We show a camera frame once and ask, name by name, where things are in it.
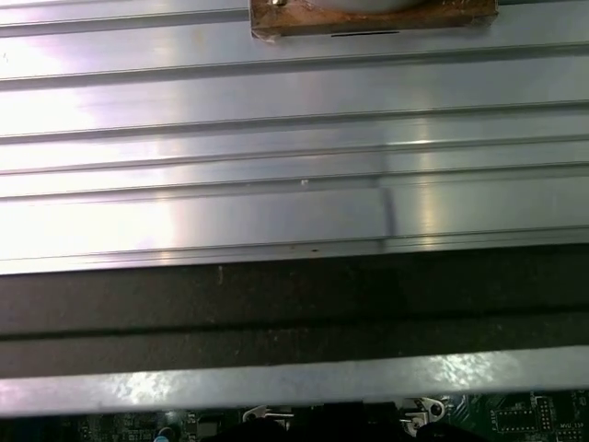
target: motherboard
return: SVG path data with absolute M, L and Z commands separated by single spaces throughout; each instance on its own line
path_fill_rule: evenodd
M 446 422 L 491 442 L 589 441 L 589 392 L 529 392 L 468 396 L 432 396 L 395 400 L 411 417 L 407 431 L 428 420 Z M 420 410 L 408 410 L 407 403 Z M 4 421 L 2 442 L 153 442 L 168 431 L 170 442 L 199 442 L 250 417 L 272 416 L 287 423 L 304 409 L 255 409 L 120 413 Z

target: reflective metal surface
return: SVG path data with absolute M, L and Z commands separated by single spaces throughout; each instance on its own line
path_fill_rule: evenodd
M 589 2 L 274 44 L 247 6 L 0 6 L 0 273 L 589 239 Z
M 589 348 L 0 380 L 0 415 L 107 413 L 589 386 Z

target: circuit board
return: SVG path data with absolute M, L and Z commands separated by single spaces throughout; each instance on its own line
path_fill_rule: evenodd
M 490 441 L 589 440 L 587 391 L 446 396 L 444 421 Z
M 589 441 L 589 392 L 530 392 L 434 397 L 445 405 L 443 422 L 490 442 Z M 179 442 L 198 442 L 242 422 L 246 410 L 97 414 L 20 419 L 0 425 L 0 441 L 153 442 L 171 428 Z

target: silver metal bar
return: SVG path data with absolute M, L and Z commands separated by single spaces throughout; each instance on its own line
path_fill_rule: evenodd
M 383 238 L 375 190 L 101 204 L 5 204 L 0 260 Z M 23 241 L 18 231 L 28 231 Z
M 4 6 L 0 273 L 589 240 L 589 2 L 274 44 L 246 6 Z
M 589 100 L 589 57 L 225 76 L 0 92 L 2 136 Z M 391 87 L 394 78 L 395 87 Z M 337 99 L 312 99 L 337 97 Z
M 589 387 L 589 348 L 363 362 L 0 380 L 0 415 L 386 401 L 445 393 Z M 562 375 L 566 369 L 567 376 Z
M 0 28 L 7 25 L 164 16 L 247 7 L 244 0 L 8 0 L 0 6 Z

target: green circuit board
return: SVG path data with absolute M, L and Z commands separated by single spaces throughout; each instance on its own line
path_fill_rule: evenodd
M 589 442 L 584 390 L 433 397 L 443 422 L 490 442 Z M 199 442 L 242 421 L 246 410 L 119 413 L 0 421 L 0 442 L 153 442 L 170 427 L 179 442 Z
M 587 391 L 446 396 L 444 421 L 497 442 L 589 440 Z

